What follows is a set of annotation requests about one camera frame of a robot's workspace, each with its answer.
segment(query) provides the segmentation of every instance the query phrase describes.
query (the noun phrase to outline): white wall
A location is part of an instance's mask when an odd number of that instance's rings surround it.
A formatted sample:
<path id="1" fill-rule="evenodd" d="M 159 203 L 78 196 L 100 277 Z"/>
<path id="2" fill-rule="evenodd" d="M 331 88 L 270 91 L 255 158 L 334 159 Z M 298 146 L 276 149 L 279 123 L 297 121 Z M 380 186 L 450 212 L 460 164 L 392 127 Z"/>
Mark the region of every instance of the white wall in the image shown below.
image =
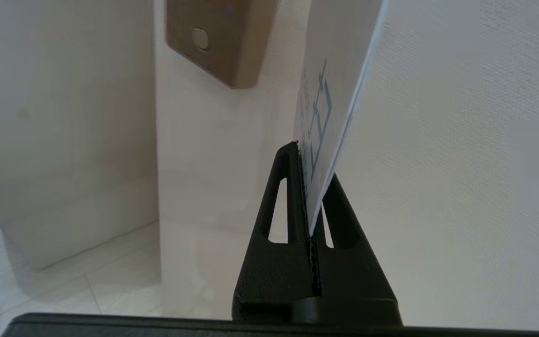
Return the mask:
<path id="1" fill-rule="evenodd" d="M 0 0 L 0 224 L 43 267 L 157 218 L 152 7 Z"/>
<path id="2" fill-rule="evenodd" d="M 391 1 L 349 136 L 403 322 L 539 329 L 539 1 Z"/>
<path id="3" fill-rule="evenodd" d="M 233 90 L 167 47 L 155 2 L 165 315 L 231 318 L 271 164 L 292 139 L 309 4 L 279 2 L 259 82 Z"/>

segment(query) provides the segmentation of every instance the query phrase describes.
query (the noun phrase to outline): brown wall plate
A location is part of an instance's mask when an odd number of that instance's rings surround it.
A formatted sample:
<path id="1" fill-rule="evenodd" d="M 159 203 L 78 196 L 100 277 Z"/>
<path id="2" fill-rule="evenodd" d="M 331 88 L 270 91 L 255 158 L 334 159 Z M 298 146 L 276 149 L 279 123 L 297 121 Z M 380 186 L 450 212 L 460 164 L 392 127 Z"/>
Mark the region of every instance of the brown wall plate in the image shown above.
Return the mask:
<path id="1" fill-rule="evenodd" d="M 167 0 L 166 42 L 228 86 L 257 83 L 277 0 Z"/>

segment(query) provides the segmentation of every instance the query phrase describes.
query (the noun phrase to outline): tile floor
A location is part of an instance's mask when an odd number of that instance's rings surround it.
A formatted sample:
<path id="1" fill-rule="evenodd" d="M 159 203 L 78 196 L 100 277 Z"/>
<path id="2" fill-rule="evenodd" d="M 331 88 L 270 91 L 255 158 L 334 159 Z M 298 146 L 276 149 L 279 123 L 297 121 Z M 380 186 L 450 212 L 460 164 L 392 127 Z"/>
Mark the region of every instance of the tile floor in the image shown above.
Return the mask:
<path id="1" fill-rule="evenodd" d="M 161 316 L 159 224 L 41 271 L 0 230 L 0 335 L 25 312 Z"/>

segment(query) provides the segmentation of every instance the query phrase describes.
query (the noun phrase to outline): round button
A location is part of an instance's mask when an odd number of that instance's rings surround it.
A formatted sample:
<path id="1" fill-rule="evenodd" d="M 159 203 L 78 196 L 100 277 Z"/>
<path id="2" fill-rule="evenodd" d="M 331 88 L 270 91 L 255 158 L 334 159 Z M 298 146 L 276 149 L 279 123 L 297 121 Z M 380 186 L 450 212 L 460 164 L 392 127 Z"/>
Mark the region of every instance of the round button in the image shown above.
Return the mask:
<path id="1" fill-rule="evenodd" d="M 196 47 L 202 51 L 206 51 L 209 47 L 209 38 L 205 30 L 201 28 L 193 28 L 193 42 Z"/>

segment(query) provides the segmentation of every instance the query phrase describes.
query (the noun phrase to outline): paper card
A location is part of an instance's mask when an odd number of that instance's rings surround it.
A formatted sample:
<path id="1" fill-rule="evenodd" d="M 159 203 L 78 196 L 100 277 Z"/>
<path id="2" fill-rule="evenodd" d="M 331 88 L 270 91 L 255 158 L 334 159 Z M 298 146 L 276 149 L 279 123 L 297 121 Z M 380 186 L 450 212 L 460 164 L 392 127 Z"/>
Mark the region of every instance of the paper card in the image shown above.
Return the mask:
<path id="1" fill-rule="evenodd" d="M 365 71 L 376 49 L 387 0 L 313 0 L 297 102 L 309 233 L 334 175 Z"/>

